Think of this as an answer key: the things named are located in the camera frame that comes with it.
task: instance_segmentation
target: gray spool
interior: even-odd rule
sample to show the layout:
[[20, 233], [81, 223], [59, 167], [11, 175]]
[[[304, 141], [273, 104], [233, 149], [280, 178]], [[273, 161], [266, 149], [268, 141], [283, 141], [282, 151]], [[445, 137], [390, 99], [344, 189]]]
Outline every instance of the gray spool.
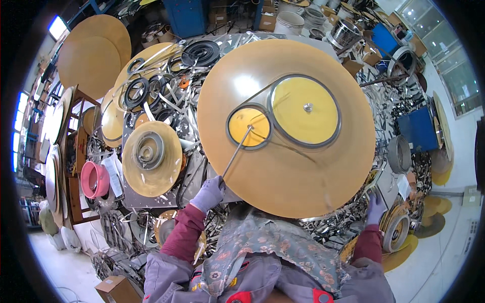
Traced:
[[411, 149], [403, 135], [394, 137], [389, 142], [388, 161], [396, 174], [405, 174], [411, 167]]

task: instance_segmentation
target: gloved hand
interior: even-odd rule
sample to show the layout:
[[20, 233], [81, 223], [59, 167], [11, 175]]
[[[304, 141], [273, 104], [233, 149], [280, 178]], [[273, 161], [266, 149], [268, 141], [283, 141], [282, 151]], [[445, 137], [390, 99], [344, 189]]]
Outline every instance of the gloved hand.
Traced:
[[214, 179], [206, 180], [202, 185], [194, 199], [190, 200], [190, 204], [198, 208], [203, 213], [207, 213], [209, 209], [216, 207], [222, 199], [224, 199], [224, 191], [226, 184], [222, 181], [221, 176]]
[[371, 193], [369, 197], [370, 201], [367, 208], [367, 221], [365, 223], [366, 226], [371, 224], [379, 224], [382, 215], [387, 210], [387, 207], [384, 204], [381, 195], [377, 195], [376, 197], [374, 193]]

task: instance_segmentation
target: large tan disc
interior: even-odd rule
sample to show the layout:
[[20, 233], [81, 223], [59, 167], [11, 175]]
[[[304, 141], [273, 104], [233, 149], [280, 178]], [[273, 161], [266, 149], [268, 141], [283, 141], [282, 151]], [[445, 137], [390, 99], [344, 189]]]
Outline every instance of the large tan disc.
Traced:
[[110, 15], [86, 18], [72, 29], [64, 43], [93, 36], [106, 38], [114, 45], [119, 54], [120, 67], [130, 60], [131, 40], [128, 31], [120, 20]]
[[431, 151], [431, 171], [438, 174], [444, 174], [452, 168], [453, 162], [448, 160], [445, 148], [434, 149]]
[[108, 39], [87, 37], [64, 42], [57, 68], [64, 87], [79, 84], [79, 90], [98, 100], [113, 87], [121, 64], [118, 51]]
[[[118, 89], [118, 88], [123, 84], [123, 82], [126, 79], [128, 79], [128, 76], [129, 76], [128, 66], [133, 61], [135, 61], [136, 59], [139, 59], [139, 58], [143, 58], [146, 61], [146, 60], [150, 59], [153, 55], [155, 55], [157, 52], [159, 52], [160, 50], [162, 50], [166, 47], [169, 47], [169, 48], [167, 48], [167, 50], [163, 51], [158, 56], [153, 58], [146, 65], [152, 65], [155, 62], [160, 61], [160, 59], [162, 59], [162, 58], [168, 59], [176, 50], [181, 50], [181, 48], [178, 46], [178, 44], [174, 44], [174, 43], [170, 43], [170, 42], [158, 43], [158, 44], [150, 46], [149, 48], [145, 48], [144, 50], [142, 50], [141, 52], [136, 54], [131, 60], [129, 60], [125, 64], [123, 69], [121, 69], [121, 72], [119, 73], [118, 78], [116, 79], [116, 82], [114, 83], [114, 87], [112, 89], [112, 94], [114, 94], [114, 96], [113, 95], [111, 95], [111, 96], [113, 97], [117, 106], [119, 106], [121, 108], [121, 105], [118, 105], [118, 101], [120, 100], [121, 102], [123, 102], [123, 100], [120, 99], [120, 95], [123, 93], [122, 89]], [[163, 63], [165, 61], [162, 61], [159, 64], [153, 65], [151, 67], [160, 67], [160, 66], [163, 65]], [[148, 73], [144, 74], [143, 77], [146, 78], [146, 79], [150, 79], [151, 76], [155, 75], [158, 72], [159, 72], [159, 70], [154, 70], [153, 72], [148, 72]], [[140, 111], [140, 110], [141, 110], [141, 108], [137, 107], [137, 108], [133, 109], [133, 112], [137, 112], [137, 111]]]
[[[226, 134], [229, 114], [288, 74], [312, 77], [326, 86], [341, 112], [338, 137], [331, 145], [305, 149], [274, 130], [267, 145], [239, 151], [224, 180], [239, 197], [263, 211], [289, 218], [315, 217], [342, 206], [360, 189], [375, 148], [369, 104], [356, 81], [332, 57], [303, 43], [277, 39], [231, 51], [202, 86], [197, 111], [200, 140], [221, 175], [236, 150]], [[267, 108], [269, 94], [267, 89], [250, 102]]]
[[118, 147], [121, 145], [123, 136], [123, 111], [120, 111], [116, 104], [111, 102], [101, 117], [101, 131], [103, 140], [109, 147]]
[[409, 237], [409, 243], [403, 249], [395, 253], [382, 256], [382, 267], [384, 268], [384, 272], [391, 271], [403, 264], [416, 249], [418, 246], [418, 238], [415, 236]]
[[445, 217], [437, 212], [431, 217], [423, 218], [421, 226], [414, 232], [414, 235], [418, 237], [418, 239], [434, 236], [445, 227], [445, 223]]
[[[165, 156], [160, 165], [152, 170], [140, 169], [133, 154], [133, 146], [146, 131], [159, 134], [165, 144]], [[145, 197], [157, 197], [166, 193], [174, 185], [182, 167], [182, 146], [177, 133], [164, 122], [143, 123], [126, 140], [122, 163], [125, 179], [135, 192]]]
[[446, 153], [448, 155], [448, 160], [453, 159], [454, 148], [452, 143], [452, 138], [450, 134], [450, 127], [448, 126], [448, 120], [446, 119], [445, 110], [443, 109], [443, 104], [435, 91], [433, 91], [433, 100], [435, 101], [436, 112], [438, 113], [439, 124], [441, 130], [443, 131], [443, 137], [445, 139]]
[[452, 202], [446, 198], [441, 198], [441, 203], [436, 207], [436, 211], [444, 215], [452, 209]]

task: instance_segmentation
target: metal rod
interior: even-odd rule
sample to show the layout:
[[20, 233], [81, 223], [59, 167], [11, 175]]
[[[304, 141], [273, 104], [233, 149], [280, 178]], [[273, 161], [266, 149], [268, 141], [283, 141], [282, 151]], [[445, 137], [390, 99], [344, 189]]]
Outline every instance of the metal rod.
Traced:
[[246, 140], [246, 137], [247, 135], [249, 135], [249, 132], [253, 129], [253, 126], [252, 125], [248, 125], [247, 126], [247, 132], [245, 133], [244, 137], [242, 138], [241, 142], [239, 143], [238, 145], [238, 148], [236, 148], [236, 151], [234, 152], [234, 155], [232, 155], [232, 158], [231, 160], [229, 161], [229, 164], [227, 165], [226, 169], [224, 170], [224, 172], [222, 173], [222, 178], [221, 178], [221, 181], [224, 179], [224, 176], [226, 176], [226, 173], [229, 169], [229, 167], [231, 166], [232, 162], [234, 161], [236, 155], [238, 154], [241, 146], [243, 145], [243, 142], [244, 140]]

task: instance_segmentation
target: yellow circular paper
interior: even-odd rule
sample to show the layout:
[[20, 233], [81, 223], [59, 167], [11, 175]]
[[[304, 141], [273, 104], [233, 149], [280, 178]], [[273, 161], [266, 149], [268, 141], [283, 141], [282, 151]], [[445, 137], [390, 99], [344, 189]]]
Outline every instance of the yellow circular paper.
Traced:
[[268, 118], [257, 109], [242, 108], [235, 112], [229, 120], [229, 133], [237, 143], [243, 139], [248, 125], [251, 125], [253, 129], [244, 140], [244, 146], [256, 146], [268, 138], [270, 134]]
[[[305, 105], [311, 106], [307, 112]], [[337, 106], [319, 83], [294, 77], [283, 80], [274, 91], [273, 115], [281, 128], [294, 139], [319, 144], [330, 139], [337, 128]]]

